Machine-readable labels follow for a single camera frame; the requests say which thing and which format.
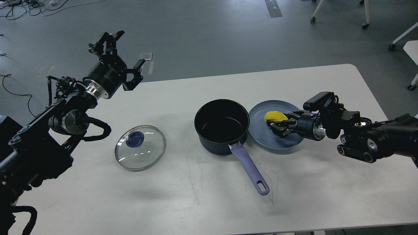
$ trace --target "gray floor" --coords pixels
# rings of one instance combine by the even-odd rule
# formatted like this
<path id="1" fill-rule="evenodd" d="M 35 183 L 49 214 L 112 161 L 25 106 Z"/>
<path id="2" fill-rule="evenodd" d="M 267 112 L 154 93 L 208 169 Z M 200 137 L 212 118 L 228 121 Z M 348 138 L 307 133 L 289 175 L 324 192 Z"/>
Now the gray floor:
<path id="1" fill-rule="evenodd" d="M 5 80 L 8 89 L 33 94 L 31 110 L 39 113 L 48 102 L 45 75 L 81 79 L 96 62 L 87 52 L 87 44 L 104 31 L 125 30 L 118 48 L 128 66 L 141 53 L 154 53 L 152 73 L 148 74 L 150 63 L 144 68 L 145 82 L 353 64 L 388 118 L 418 113 L 418 90 L 405 88 L 418 66 L 402 49 L 407 41 L 418 39 L 418 29 L 399 41 L 396 51 L 387 49 L 416 23 L 416 0 L 371 1 L 372 22 L 367 30 L 361 29 L 364 6 L 356 0 L 328 0 L 315 24 L 309 21 L 317 3 L 278 0 L 278 5 L 283 16 L 270 18 L 263 0 L 106 0 L 49 17 L 0 18 L 0 33 L 5 35 L 0 37 L 0 53 L 7 53 L 0 57 L 0 74 L 12 74 Z M 6 13 L 6 9 L 0 10 L 0 15 Z M 286 89 L 298 92 L 300 86 L 303 84 Z M 145 97 L 140 102 L 148 101 Z M 0 114 L 26 124 L 33 119 L 26 103 L 26 97 L 15 97 L 0 88 Z M 346 232 L 373 234 L 372 230 Z M 400 234 L 393 227 L 373 231 Z"/>

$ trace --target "chair leg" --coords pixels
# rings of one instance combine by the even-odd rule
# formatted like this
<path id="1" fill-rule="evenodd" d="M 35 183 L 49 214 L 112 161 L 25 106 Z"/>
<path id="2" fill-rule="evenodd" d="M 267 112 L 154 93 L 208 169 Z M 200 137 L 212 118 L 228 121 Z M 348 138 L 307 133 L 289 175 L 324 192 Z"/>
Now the chair leg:
<path id="1" fill-rule="evenodd" d="M 418 74 L 415 75 L 414 80 L 412 80 L 411 84 L 409 84 L 407 86 L 408 90 L 413 91 L 417 88 L 417 83 L 418 83 Z"/>
<path id="2" fill-rule="evenodd" d="M 321 9 L 322 5 L 324 4 L 325 0 L 321 0 L 318 4 L 318 6 L 315 9 L 315 12 L 313 13 L 312 17 L 316 17 L 316 15 L 318 14 L 319 10 Z"/>
<path id="3" fill-rule="evenodd" d="M 392 44 L 397 43 L 400 39 L 402 39 L 403 37 L 405 37 L 405 35 L 407 35 L 409 32 L 411 32 L 413 29 L 415 29 L 416 27 L 418 27 L 418 22 L 415 23 L 411 28 L 409 28 L 407 31 L 405 31 L 403 34 L 401 34 L 397 39 L 395 39 Z"/>
<path id="4" fill-rule="evenodd" d="M 370 2 L 369 0 L 364 0 L 364 10 L 366 12 L 366 23 L 362 26 L 362 29 L 367 29 L 370 24 Z"/>

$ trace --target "white chair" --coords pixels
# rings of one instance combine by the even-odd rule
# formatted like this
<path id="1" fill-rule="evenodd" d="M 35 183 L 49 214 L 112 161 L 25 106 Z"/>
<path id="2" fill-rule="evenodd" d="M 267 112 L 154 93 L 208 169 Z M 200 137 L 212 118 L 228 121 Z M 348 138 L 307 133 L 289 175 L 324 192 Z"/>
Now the white chair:
<path id="1" fill-rule="evenodd" d="M 418 27 L 418 22 L 415 23 L 411 28 L 409 28 L 407 31 L 405 31 L 403 34 L 401 34 L 397 39 L 395 39 L 392 44 L 389 46 L 389 51 L 395 50 L 395 43 L 397 43 L 401 38 L 405 37 L 409 32 L 411 32 L 413 29 Z"/>
<path id="2" fill-rule="evenodd" d="M 312 15 L 311 23 L 316 22 L 316 15 L 318 14 L 318 12 L 321 9 L 324 2 L 325 2 L 325 0 L 321 0 L 319 2 L 318 6 L 316 7 L 315 12 Z M 370 4 L 369 4 L 369 0 L 361 0 L 359 2 L 359 4 L 364 4 L 364 10 L 366 11 L 366 23 L 362 26 L 362 29 L 367 29 L 367 27 L 369 27 L 369 24 L 370 24 Z"/>
<path id="3" fill-rule="evenodd" d="M 405 52 L 411 57 L 411 59 L 418 65 L 418 40 L 408 41 L 403 47 Z M 412 80 L 411 84 L 407 86 L 408 90 L 412 91 L 417 88 L 418 83 L 418 74 L 415 75 L 415 78 Z"/>

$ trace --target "pot lid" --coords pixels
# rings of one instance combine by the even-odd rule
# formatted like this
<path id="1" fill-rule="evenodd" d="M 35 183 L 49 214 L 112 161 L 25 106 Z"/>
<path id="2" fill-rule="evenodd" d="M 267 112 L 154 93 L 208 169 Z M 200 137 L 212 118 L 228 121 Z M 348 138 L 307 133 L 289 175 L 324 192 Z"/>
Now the pot lid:
<path id="1" fill-rule="evenodd" d="M 129 171 L 144 171 L 157 163 L 165 146 L 164 136 L 156 127 L 137 126 L 120 137 L 115 147 L 115 158 Z"/>

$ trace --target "table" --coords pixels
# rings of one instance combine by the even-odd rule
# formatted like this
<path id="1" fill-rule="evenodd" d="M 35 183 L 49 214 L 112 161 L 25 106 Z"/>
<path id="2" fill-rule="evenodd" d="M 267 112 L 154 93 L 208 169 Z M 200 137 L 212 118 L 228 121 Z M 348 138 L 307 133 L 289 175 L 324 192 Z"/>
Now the table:
<path id="1" fill-rule="evenodd" d="M 38 209 L 33 234 L 243 234 L 296 232 L 418 223 L 418 170 L 391 156 L 368 164 L 337 153 L 339 140 L 304 140 L 277 154 L 250 136 L 244 146 L 270 186 L 260 196 L 233 155 L 200 144 L 193 119 L 206 102 L 227 98 L 247 110 L 265 100 L 299 108 L 321 91 L 334 91 L 349 110 L 385 120 L 358 70 L 350 64 L 232 74 L 140 84 L 100 100 L 89 116 L 111 135 L 80 143 L 74 165 L 58 179 L 21 196 Z M 114 158 L 119 137 L 137 125 L 158 127 L 166 151 L 142 172 Z M 89 134 L 98 133 L 89 129 Z M 60 141 L 63 137 L 54 135 Z M 28 215 L 17 214 L 11 234 Z"/>
<path id="2" fill-rule="evenodd" d="M 408 41 L 403 47 L 405 52 L 411 57 L 411 59 L 418 65 L 418 40 Z M 418 83 L 418 74 L 415 75 L 415 78 L 412 80 L 411 84 L 408 85 L 409 90 L 415 90 Z"/>

